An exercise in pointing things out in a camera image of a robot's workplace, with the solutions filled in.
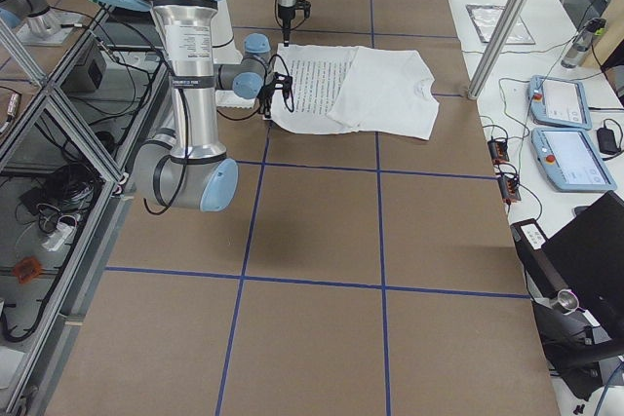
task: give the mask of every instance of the blue tablet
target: blue tablet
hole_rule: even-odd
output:
[[[535,75],[528,84],[530,112],[547,126],[592,128],[583,84],[574,80]]]
[[[539,166],[562,192],[606,192],[617,185],[598,150],[581,129],[534,129],[531,142]]]

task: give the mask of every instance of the white table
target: white table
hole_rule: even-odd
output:
[[[468,16],[467,4],[477,5],[505,5],[507,0],[448,0],[452,11],[457,34],[461,41],[462,51],[468,73],[472,76],[481,60],[485,45],[479,39],[476,29]],[[576,26],[568,18],[566,11],[559,0],[527,0],[521,13],[521,18],[525,22],[529,32],[535,40],[535,45],[527,46],[506,46],[503,51],[533,51],[531,54],[503,54],[494,66],[491,76],[488,78],[483,92],[479,96],[479,110],[483,118],[484,125],[492,121],[505,128],[510,135],[520,136],[523,134],[523,127],[505,116],[503,112],[503,100],[499,90],[499,79],[513,78],[515,80],[528,80],[533,75],[548,75],[553,78],[579,79],[595,75],[598,70],[584,67],[577,67],[569,70],[560,66],[562,55],[567,46],[559,46],[546,53],[553,46],[565,43],[572,38],[576,32]],[[620,102],[613,92],[611,86],[603,75],[583,80],[583,85],[587,95],[589,105],[592,107],[616,107],[621,108]],[[527,117],[528,100],[527,84],[505,80],[502,87],[507,101],[507,111],[509,114],[524,122]],[[624,112],[604,113],[592,112],[593,129],[589,131],[590,136],[596,143],[596,133],[594,130],[600,127],[603,119],[612,118],[624,126]],[[529,117],[526,123],[530,129],[543,127],[535,125]],[[490,135],[491,129],[486,129],[486,135]],[[494,136],[503,136],[503,132],[495,130]],[[546,235],[552,236],[565,226],[573,217],[573,208],[583,205],[591,205],[601,194],[581,194],[562,193],[556,191],[540,172],[530,143],[527,137],[522,144],[518,139],[509,142],[508,149],[511,163],[521,168],[521,182],[533,191],[543,204],[543,213],[539,219],[540,226]],[[609,171],[618,183],[616,193],[624,197],[624,156],[616,158],[606,163]],[[523,219],[536,217],[539,213],[538,202],[521,188],[522,201],[511,205],[509,212],[509,222],[513,223]],[[580,404],[563,381],[553,380],[553,385],[557,392],[558,403],[562,414],[571,414],[576,404]],[[594,408],[602,390],[597,390],[587,403],[585,414],[593,414]],[[621,416],[624,408],[624,389],[612,388],[608,391],[604,401],[600,416]]]

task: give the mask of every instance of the label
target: label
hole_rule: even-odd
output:
[[[537,226],[534,224],[526,224],[521,226],[521,229],[535,250],[542,248],[542,245],[546,242],[546,240],[544,239],[544,236],[542,236],[542,233],[539,232],[539,229],[537,229]]]
[[[208,26],[166,24],[165,41],[170,60],[212,60]]]

